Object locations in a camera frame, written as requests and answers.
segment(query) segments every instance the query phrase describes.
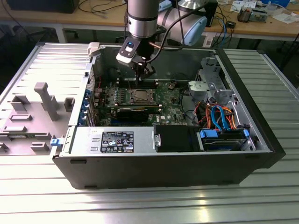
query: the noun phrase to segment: wooden workbench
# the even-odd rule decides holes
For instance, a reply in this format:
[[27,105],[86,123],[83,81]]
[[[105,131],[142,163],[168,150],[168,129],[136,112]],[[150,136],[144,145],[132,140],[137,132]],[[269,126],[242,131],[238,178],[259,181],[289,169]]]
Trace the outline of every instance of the wooden workbench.
[[[103,0],[93,0],[92,4],[101,4]],[[100,6],[98,9],[106,9],[116,5],[122,4],[121,0],[116,0],[107,6]],[[234,31],[234,37],[240,38],[252,38],[252,39],[269,39],[269,40],[292,40],[299,32],[299,23],[293,22],[291,24],[285,24],[277,21],[272,17],[263,22],[249,22],[242,23],[237,21],[237,13],[231,13],[230,5],[221,6],[223,13],[227,16],[228,20],[236,22]],[[288,5],[289,9],[299,10],[297,5]],[[88,2],[82,5],[82,8],[86,11],[90,11]],[[47,13],[47,12],[30,12],[30,11],[12,11],[9,9],[11,15],[24,26],[40,26],[40,27],[52,27],[57,31],[60,42],[64,42],[64,28],[81,28],[81,29],[97,29],[97,30],[123,30],[124,12],[126,6],[116,7],[107,11],[104,19],[92,13],[86,13],[79,9],[76,9],[72,14],[62,13]],[[15,24],[10,16],[5,12],[2,6],[0,6],[0,24]],[[204,35],[213,37],[217,33],[221,32],[222,28],[217,20],[213,21],[213,25],[210,28],[205,29]]]

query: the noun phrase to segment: motherboard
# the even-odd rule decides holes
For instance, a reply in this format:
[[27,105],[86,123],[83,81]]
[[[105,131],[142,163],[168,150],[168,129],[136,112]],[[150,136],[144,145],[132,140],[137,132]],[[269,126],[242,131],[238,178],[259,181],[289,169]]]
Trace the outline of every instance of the motherboard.
[[96,90],[99,126],[187,125],[180,100],[184,88],[172,81],[102,83]]

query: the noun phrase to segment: warning label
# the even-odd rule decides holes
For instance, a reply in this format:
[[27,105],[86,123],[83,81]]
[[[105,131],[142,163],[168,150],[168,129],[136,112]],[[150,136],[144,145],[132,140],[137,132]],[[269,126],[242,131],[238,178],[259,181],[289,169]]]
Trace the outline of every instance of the warning label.
[[134,132],[103,132],[102,153],[133,153]]

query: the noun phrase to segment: workbench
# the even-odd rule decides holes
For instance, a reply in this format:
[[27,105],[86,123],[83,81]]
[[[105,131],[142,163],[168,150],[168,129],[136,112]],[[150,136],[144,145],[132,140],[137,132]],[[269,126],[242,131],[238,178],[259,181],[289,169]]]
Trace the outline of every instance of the workbench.
[[[93,1],[93,4],[101,4],[104,0]],[[122,4],[121,0],[112,2],[108,6],[102,6],[103,9]],[[84,3],[81,6],[84,10],[89,11],[90,6]],[[299,24],[293,22],[285,24],[278,20],[269,17],[266,23],[263,22],[249,22],[242,23],[237,21],[237,13],[231,13],[230,5],[221,6],[224,15],[228,20],[236,22],[233,37],[247,38],[258,40],[277,40],[277,41],[293,41],[299,31]],[[62,13],[47,13],[47,12],[29,12],[29,11],[12,11],[6,5],[11,15],[22,25],[31,27],[48,27],[56,30],[60,43],[66,43],[64,29],[88,29],[88,30],[124,30],[124,13],[126,6],[116,7],[107,11],[107,19],[92,13],[86,13],[76,9],[72,14]],[[298,5],[289,4],[288,8],[291,10],[299,10]],[[15,26],[16,22],[5,12],[0,6],[0,24]],[[203,33],[206,36],[204,47],[211,46],[213,37],[220,34],[222,27],[217,20],[213,21],[210,28],[206,28]]]
[[[9,102],[15,94],[40,101],[32,92],[36,82],[48,82],[57,101],[76,97],[89,62],[87,48],[87,44],[36,46],[0,95],[0,126],[12,110]],[[266,55],[254,50],[225,52],[287,154],[273,167],[255,171],[240,185],[77,190],[49,153],[0,156],[1,223],[42,219],[43,223],[297,224],[298,92]],[[59,82],[51,81],[49,73]]]

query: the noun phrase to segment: blue cable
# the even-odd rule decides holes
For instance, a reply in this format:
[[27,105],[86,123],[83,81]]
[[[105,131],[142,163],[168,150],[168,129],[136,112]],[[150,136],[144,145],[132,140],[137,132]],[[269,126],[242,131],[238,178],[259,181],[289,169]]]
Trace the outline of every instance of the blue cable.
[[220,106],[214,106],[214,107],[212,108],[212,111],[211,111],[211,117],[212,117],[212,122],[213,122],[213,124],[219,129],[219,131],[222,131],[221,127],[217,124],[217,122],[216,122],[216,120],[215,120],[215,115],[214,115],[214,113],[215,113],[216,108],[218,108],[218,109],[220,110],[221,119],[222,119],[222,124],[223,124],[224,129],[228,129],[228,130],[229,130],[230,128],[228,127],[228,124],[227,124],[227,122],[226,122],[226,120],[225,120],[225,113],[224,113],[223,109],[222,109]]
[[215,18],[222,22],[223,28],[224,28],[224,36],[223,36],[223,39],[222,39],[221,44],[220,44],[220,48],[221,48],[223,46],[224,41],[225,41],[225,36],[226,36],[227,30],[226,30],[226,26],[225,26],[224,21],[222,19],[220,19],[219,17],[215,17]]

